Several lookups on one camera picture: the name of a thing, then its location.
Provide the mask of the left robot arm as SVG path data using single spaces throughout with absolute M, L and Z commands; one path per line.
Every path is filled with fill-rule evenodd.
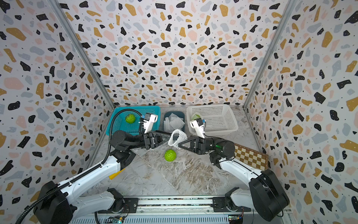
M 99 211 L 127 212 L 129 207 L 114 188 L 101 194 L 83 197 L 83 193 L 103 179 L 123 171 L 136 156 L 134 148 L 154 149 L 166 144 L 170 133 L 151 131 L 143 135 L 131 135 L 116 131 L 109 142 L 114 147 L 105 162 L 99 162 L 81 174 L 66 181 L 45 184 L 40 192 L 39 203 L 33 213 L 41 224 L 68 224 L 73 219 Z

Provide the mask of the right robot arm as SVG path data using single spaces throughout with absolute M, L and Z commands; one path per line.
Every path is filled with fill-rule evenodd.
M 237 211 L 240 208 L 250 208 L 264 220 L 272 221 L 283 214 L 289 205 L 290 200 L 275 173 L 269 169 L 262 171 L 253 168 L 236 159 L 235 144 L 232 141 L 218 137 L 192 136 L 187 140 L 177 140 L 174 145 L 198 155 L 208 153 L 212 165 L 231 173 L 247 186 L 247 189 L 231 189 L 221 202 L 214 202 L 214 209 Z

